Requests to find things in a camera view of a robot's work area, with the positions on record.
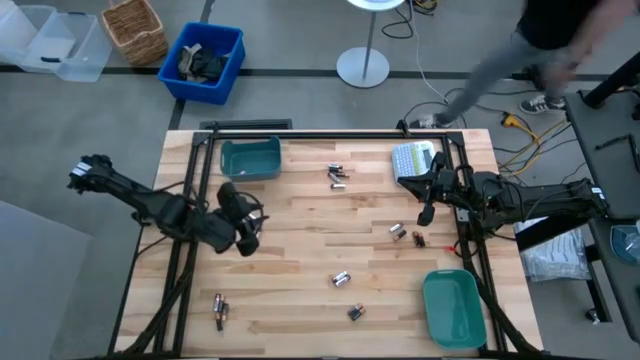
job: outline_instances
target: sneaker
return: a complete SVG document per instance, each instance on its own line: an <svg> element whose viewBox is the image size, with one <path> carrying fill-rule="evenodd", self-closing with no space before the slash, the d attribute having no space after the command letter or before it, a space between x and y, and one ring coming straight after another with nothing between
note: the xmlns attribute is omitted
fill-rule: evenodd
<svg viewBox="0 0 640 360"><path fill-rule="evenodd" d="M545 95L540 95L534 99L520 103L520 110L531 115L542 114L547 111L564 110L564 107L564 100L558 102L551 101Z"/></svg>
<svg viewBox="0 0 640 360"><path fill-rule="evenodd" d="M409 124L409 129L448 129L452 124L453 122L444 125L440 124L436 115L428 114L421 115L417 120L412 121Z"/></svg>

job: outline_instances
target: plastic bag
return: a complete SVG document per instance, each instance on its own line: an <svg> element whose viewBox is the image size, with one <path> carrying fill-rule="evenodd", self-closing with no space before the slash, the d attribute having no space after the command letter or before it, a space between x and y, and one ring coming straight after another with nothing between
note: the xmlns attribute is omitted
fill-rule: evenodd
<svg viewBox="0 0 640 360"><path fill-rule="evenodd" d="M545 218L513 225L516 233ZM590 280L582 231L574 229L520 253L524 272L532 282L554 279Z"/></svg>

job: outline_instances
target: gray floor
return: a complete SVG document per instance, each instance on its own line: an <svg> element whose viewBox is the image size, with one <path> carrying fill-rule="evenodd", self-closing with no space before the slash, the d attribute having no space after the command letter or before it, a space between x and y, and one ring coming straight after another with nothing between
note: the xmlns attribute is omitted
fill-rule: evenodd
<svg viewBox="0 0 640 360"><path fill-rule="evenodd" d="M104 6L80 0L17 2L94 14ZM206 1L151 3L173 42L185 22L200 19ZM470 71L479 58L508 39L520 3L443 0L435 17L418 16L424 70ZM382 25L397 18L393 12L378 17L374 45L388 57L392 70L415 71L415 38L392 40L379 33ZM342 51L366 42L369 15L344 0L217 0L209 21L243 29L244 68L335 69ZM640 17L628 19L580 72L606 74L617 68L640 47L638 27ZM127 64L114 51L108 66ZM443 93L464 84L461 80L430 82ZM593 86L573 84L570 90ZM494 90L530 88L525 82L503 81ZM486 96L481 102L517 112L518 101L530 95ZM390 128L413 104L430 100L439 99L421 80L389 79L374 89L360 90L331 77L240 77L224 107L187 102L180 128L195 129L204 120L265 118L291 118L297 129ZM76 195L65 188L67 174L79 156L104 153L119 171L150 185L173 106L173 98L155 76L103 75L95 84L74 84L51 75L0 74L0 200L95 238L51 351L53 358L106 351L138 235L129 208L104 195ZM415 114L437 109L427 106ZM529 141L517 130L499 126L499 114L472 109L466 118L469 127L488 128L495 146L519 148ZM539 133L560 117L525 119ZM568 130L554 143L572 137ZM503 153L496 156L500 161L509 158ZM542 155L521 178L530 185L558 182L583 161L577 143L572 142ZM588 175L583 167L575 178ZM600 326L583 317L592 306L584 283L531 284L530 291L545 349L603 359L640 358L640 347L629 340L610 290L614 322Z"/></svg>

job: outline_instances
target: blue plastic bin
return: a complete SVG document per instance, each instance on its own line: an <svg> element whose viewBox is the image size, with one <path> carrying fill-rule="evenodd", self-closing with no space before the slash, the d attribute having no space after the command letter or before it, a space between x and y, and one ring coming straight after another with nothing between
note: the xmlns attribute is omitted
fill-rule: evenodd
<svg viewBox="0 0 640 360"><path fill-rule="evenodd" d="M227 64L218 81L206 81L196 83L181 80L178 76L178 54L183 46L193 46L200 43L202 47L211 47L216 55L229 55ZM242 61L244 61L244 44L242 43L242 30L190 22L182 29L178 40L173 44L171 52L167 56L162 69L158 73L158 79L162 81L171 95L176 99L201 101L210 104L224 105L229 97L233 83L238 76Z"/></svg>

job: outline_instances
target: black desk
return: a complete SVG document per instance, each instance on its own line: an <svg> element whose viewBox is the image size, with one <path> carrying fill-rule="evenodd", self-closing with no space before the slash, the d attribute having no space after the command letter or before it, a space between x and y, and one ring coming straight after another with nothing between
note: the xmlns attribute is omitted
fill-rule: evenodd
<svg viewBox="0 0 640 360"><path fill-rule="evenodd" d="M598 110L584 105L579 94L567 96L566 101L567 118L573 124L593 180L612 207L612 219L621 219L589 221L595 245L587 247L587 258L590 263L602 261L629 336L640 343L640 266L623 263L610 246L612 226L633 224L632 219L640 218L640 173L634 167L628 143L597 152L594 149L598 144L628 133L640 139L640 122L631 119L638 100L630 93L614 94ZM589 290L600 317L607 319L608 311L595 277L589 282Z"/></svg>

